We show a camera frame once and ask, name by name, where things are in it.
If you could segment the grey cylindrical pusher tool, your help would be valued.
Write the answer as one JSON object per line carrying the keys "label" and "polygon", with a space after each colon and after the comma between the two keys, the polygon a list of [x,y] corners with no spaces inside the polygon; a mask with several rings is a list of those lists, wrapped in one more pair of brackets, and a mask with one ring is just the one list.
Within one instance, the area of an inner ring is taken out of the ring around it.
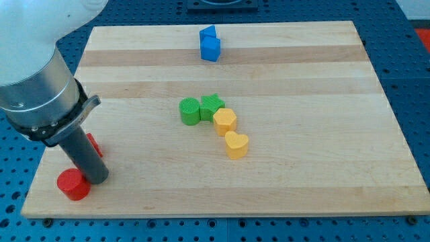
{"label": "grey cylindrical pusher tool", "polygon": [[62,139],[59,145],[91,184],[101,184],[108,178],[108,168],[81,127]]}

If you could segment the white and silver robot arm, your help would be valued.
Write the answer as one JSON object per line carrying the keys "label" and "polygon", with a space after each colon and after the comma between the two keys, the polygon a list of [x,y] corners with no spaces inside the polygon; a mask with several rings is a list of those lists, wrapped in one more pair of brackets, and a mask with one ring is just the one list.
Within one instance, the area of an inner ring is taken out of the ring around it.
{"label": "white and silver robot arm", "polygon": [[107,0],[1,2],[1,109],[23,136],[60,145],[92,184],[109,171],[81,128],[89,97],[56,43],[100,14]]}

